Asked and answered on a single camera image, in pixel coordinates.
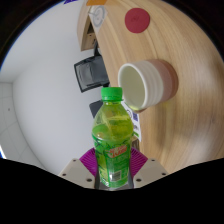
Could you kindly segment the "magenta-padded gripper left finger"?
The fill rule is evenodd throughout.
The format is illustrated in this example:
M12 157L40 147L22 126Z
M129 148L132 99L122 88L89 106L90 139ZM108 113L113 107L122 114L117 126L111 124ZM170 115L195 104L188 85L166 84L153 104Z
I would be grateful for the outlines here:
M100 178L95 149L91 148L79 159L73 158L60 172L59 176L78 186L98 189Z

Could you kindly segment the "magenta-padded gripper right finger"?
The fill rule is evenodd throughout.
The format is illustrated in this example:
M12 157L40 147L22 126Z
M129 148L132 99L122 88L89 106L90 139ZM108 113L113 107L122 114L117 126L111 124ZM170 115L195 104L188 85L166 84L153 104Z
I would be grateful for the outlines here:
M135 148L131 149L128 185L141 188L168 175L165 168L154 158L147 158Z

